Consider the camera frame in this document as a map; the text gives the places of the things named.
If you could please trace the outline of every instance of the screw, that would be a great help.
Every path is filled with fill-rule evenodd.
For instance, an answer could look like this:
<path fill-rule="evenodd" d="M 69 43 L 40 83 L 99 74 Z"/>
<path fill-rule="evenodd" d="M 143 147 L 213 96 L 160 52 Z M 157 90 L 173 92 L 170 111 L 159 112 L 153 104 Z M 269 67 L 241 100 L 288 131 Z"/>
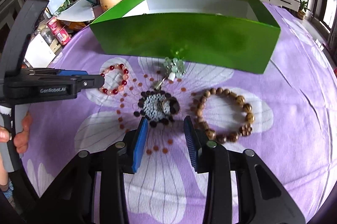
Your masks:
<path fill-rule="evenodd" d="M 212 140 L 209 140 L 206 145 L 209 147 L 209 148 L 215 148 L 216 147 L 216 142 L 215 141 L 212 141 Z"/>
<path fill-rule="evenodd" d="M 115 146 L 116 146 L 116 148 L 118 148 L 118 149 L 122 149 L 122 148 L 125 147 L 125 143 L 122 142 L 122 141 L 119 141 L 119 142 L 117 142 L 117 143 L 115 144 Z"/>
<path fill-rule="evenodd" d="M 249 157 L 253 157 L 255 155 L 255 152 L 252 149 L 247 149 L 245 151 L 245 154 Z"/>
<path fill-rule="evenodd" d="M 78 155 L 80 158 L 85 158 L 88 155 L 88 151 L 85 151 L 85 150 L 80 151 Z"/>

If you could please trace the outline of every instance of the potted plant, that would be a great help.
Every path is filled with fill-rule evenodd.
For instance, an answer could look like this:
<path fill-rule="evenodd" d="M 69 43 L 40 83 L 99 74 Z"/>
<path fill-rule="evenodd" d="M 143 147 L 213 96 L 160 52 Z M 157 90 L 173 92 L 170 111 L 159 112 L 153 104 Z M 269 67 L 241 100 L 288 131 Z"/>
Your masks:
<path fill-rule="evenodd" d="M 301 20 L 304 20 L 307 10 L 310 10 L 308 8 L 308 2 L 300 0 L 300 6 L 298 8 L 297 17 Z"/>

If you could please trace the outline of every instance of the black and white beaded ornament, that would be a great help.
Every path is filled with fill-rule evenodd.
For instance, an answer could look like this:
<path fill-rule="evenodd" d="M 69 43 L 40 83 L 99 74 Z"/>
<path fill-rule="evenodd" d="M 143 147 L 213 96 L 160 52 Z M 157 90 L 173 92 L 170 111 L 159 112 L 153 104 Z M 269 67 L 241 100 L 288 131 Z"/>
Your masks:
<path fill-rule="evenodd" d="M 138 102 L 140 112 L 134 112 L 135 116 L 143 115 L 150 120 L 150 126 L 156 127 L 157 123 L 168 125 L 174 122 L 172 115 L 180 111 L 176 98 L 165 91 L 146 91 L 141 93 L 142 98 Z"/>

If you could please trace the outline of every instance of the fingernail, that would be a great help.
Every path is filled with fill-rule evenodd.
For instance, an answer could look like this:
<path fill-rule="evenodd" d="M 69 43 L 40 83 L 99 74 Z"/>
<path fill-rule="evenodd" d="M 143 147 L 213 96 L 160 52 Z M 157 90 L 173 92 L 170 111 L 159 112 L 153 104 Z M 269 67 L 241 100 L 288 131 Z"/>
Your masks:
<path fill-rule="evenodd" d="M 0 139 L 2 141 L 7 141 L 8 140 L 8 132 L 5 130 L 0 130 Z"/>

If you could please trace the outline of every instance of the red bead bracelet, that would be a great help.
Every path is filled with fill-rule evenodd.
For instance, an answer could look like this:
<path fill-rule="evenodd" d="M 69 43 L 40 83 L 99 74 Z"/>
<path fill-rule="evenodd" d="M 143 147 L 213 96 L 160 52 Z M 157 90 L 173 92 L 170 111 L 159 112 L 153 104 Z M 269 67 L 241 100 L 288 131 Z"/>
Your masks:
<path fill-rule="evenodd" d="M 114 94 L 114 95 L 117 95 L 118 92 L 122 92 L 124 90 L 124 86 L 127 85 L 127 80 L 129 78 L 129 70 L 127 70 L 124 66 L 124 64 L 116 64 L 115 66 L 114 65 L 111 65 L 109 68 L 105 69 L 103 71 L 103 73 L 101 73 L 101 76 L 102 77 L 105 77 L 105 75 L 107 73 L 109 73 L 110 71 L 113 71 L 114 69 L 120 69 L 122 72 L 123 72 L 123 80 L 122 80 L 122 84 L 118 86 L 117 89 L 107 89 L 107 88 L 104 88 L 104 87 L 101 87 L 99 88 L 99 90 L 104 93 L 104 94 L 107 94 L 108 96 Z"/>

